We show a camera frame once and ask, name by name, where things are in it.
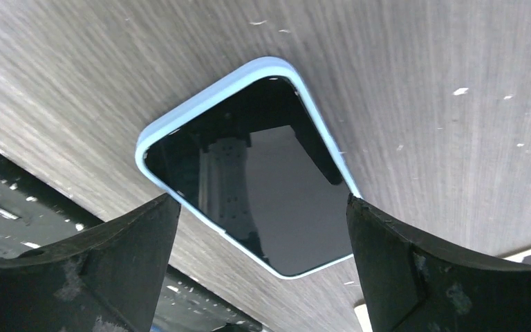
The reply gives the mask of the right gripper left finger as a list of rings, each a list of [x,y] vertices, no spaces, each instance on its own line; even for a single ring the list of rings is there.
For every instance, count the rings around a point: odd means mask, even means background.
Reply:
[[[163,194],[73,237],[0,258],[0,331],[149,331],[179,214]]]

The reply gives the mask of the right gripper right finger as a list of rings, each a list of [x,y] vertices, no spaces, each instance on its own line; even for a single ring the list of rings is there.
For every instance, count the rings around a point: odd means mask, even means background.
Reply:
[[[354,195],[346,220],[374,331],[531,331],[531,265],[458,246]]]

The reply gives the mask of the phone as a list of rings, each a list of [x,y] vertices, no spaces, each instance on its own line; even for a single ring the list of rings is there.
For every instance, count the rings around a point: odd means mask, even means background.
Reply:
[[[140,133],[138,169],[280,279],[353,256],[346,202],[360,191],[298,70],[240,66]]]

